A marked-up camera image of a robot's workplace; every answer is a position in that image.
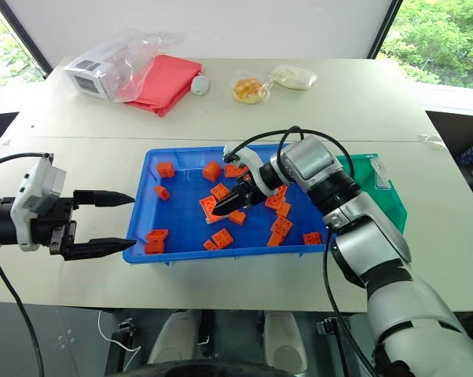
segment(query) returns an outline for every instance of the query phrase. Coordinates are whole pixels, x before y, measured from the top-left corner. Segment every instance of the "pink towel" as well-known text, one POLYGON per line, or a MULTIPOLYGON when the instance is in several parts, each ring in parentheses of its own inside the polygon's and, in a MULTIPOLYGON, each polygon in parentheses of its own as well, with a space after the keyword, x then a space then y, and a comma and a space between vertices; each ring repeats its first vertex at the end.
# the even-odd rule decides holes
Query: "pink towel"
POLYGON ((152 63, 141 94, 127 104, 165 116, 189 92, 191 81, 201 70, 200 63, 159 55, 152 63))

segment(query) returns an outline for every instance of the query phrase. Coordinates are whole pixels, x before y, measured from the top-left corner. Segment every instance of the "clear plastic bag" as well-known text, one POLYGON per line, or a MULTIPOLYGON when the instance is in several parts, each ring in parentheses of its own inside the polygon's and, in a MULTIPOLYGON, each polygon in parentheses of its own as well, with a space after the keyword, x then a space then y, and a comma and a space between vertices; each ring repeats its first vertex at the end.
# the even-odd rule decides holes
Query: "clear plastic bag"
POLYGON ((316 81, 317 75, 304 68, 281 64, 272 72, 273 80, 289 89, 309 89, 316 81))
POLYGON ((253 75, 243 71, 237 72, 230 83, 233 98, 244 104, 257 104, 268 99, 272 87, 270 75, 253 75))
POLYGON ((64 70, 80 92, 112 102, 133 101, 142 91, 154 57, 183 39, 183 35, 162 31, 124 31, 74 59, 64 70))

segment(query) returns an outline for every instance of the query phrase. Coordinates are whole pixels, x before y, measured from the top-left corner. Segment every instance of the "green trees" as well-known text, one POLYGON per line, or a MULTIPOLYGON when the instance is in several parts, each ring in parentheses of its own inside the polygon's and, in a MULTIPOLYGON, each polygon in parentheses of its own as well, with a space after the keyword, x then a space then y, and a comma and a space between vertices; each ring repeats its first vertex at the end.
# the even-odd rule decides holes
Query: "green trees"
POLYGON ((473 88, 473 0, 404 0, 380 54, 416 81, 473 88))
POLYGON ((41 72, 0 21, 0 86, 41 80, 41 72))

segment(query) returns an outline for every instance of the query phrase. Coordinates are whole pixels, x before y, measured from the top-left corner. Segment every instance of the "table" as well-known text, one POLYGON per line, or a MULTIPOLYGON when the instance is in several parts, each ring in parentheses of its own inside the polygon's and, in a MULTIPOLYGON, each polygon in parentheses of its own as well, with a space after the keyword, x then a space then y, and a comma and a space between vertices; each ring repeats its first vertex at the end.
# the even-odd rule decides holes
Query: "table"
MULTIPOLYGON (((236 65, 234 60, 207 60, 205 65, 215 69, 215 62, 224 67, 226 63, 228 67, 236 65)), ((240 65, 255 64, 259 68, 268 63, 269 60, 243 60, 240 65)), ((369 61, 303 60, 297 65, 335 67, 338 63, 345 64, 345 67, 353 64, 353 70, 359 64, 361 72, 378 71, 378 63, 369 61)), ((54 165, 68 172, 63 195, 71 195, 74 189, 107 189, 134 196, 144 154, 149 149, 221 145, 277 128, 275 121, 280 120, 273 115, 273 109, 280 106, 272 104, 272 97, 262 110, 249 107, 248 111, 259 116, 259 122, 228 129, 228 136, 225 136, 224 130, 210 128, 204 123, 208 117, 204 106, 216 113, 222 113, 220 107, 226 106, 218 102, 214 93, 211 97, 187 96, 172 114, 158 119, 138 109, 74 94, 71 94, 71 100, 63 102, 55 98, 64 96, 55 93, 61 80, 55 73, 46 84, 45 92, 53 98, 45 97, 40 101, 47 107, 45 114, 36 115, 33 108, 20 113, 0 140, 0 156, 26 151, 55 153, 54 165), (186 108, 191 108, 193 101, 198 101, 202 108, 190 115, 186 108), (266 121, 266 111, 272 114, 271 121, 266 121), (126 127, 118 128, 113 117, 122 121, 126 119, 126 127), (89 126, 88 119, 93 119, 95 124, 85 131, 81 124, 89 126), (196 129, 190 130, 185 125, 187 123, 196 129), (107 125, 111 136, 105 136, 107 125)), ((386 85, 405 87, 395 76, 392 80, 387 77, 386 85)), ((307 94, 300 95, 305 96, 303 99, 307 104, 312 104, 314 100, 308 99, 307 94)), ((321 93, 312 92, 312 95, 318 97, 321 93)), ((360 132, 360 127, 354 123, 345 123, 344 128, 326 126, 328 130, 320 126, 312 128, 350 139, 343 142, 350 153, 377 152, 381 155, 409 212, 405 236, 412 252, 414 270, 453 310, 473 310, 473 195, 444 147, 412 140, 413 135, 434 133, 434 128, 412 99, 405 93, 399 96, 403 97, 402 103, 410 104, 409 110, 406 106, 391 103, 381 105, 380 111, 376 106, 371 110, 373 118, 382 119, 390 113, 390 106, 394 106, 393 117, 407 117, 409 129, 404 123, 399 123, 400 128, 394 130, 397 136, 390 132, 391 124, 383 126, 382 123, 368 126, 366 133, 360 132), (348 124, 354 129, 353 135, 348 124)), ((333 97, 341 97, 341 93, 335 93, 333 97)), ((236 106, 226 121, 236 122, 237 117, 245 118, 244 109, 236 106)), ((325 118, 337 116, 328 109, 324 111, 325 118)), ((296 124, 303 126, 313 123, 319 114, 316 109, 304 107, 301 116, 302 122, 296 124)), ((355 119, 367 116, 361 114, 355 119)), ((339 154, 329 143, 328 146, 339 154)), ((13 194, 24 172, 34 162, 33 159, 18 160, 0 167, 0 197, 13 194)), ((74 214, 78 222, 77 239, 124 237, 131 211, 131 205, 80 208, 74 214)), ((50 257, 44 248, 24 253, 17 246, 10 246, 0 249, 0 263, 20 297, 29 303, 90 307, 332 310, 321 282, 321 254, 128 265, 120 254, 96 260, 63 262, 58 256, 50 257)), ((332 259, 329 270, 340 309, 365 311, 365 291, 347 283, 332 259)), ((1 281, 0 301, 12 301, 1 281)))

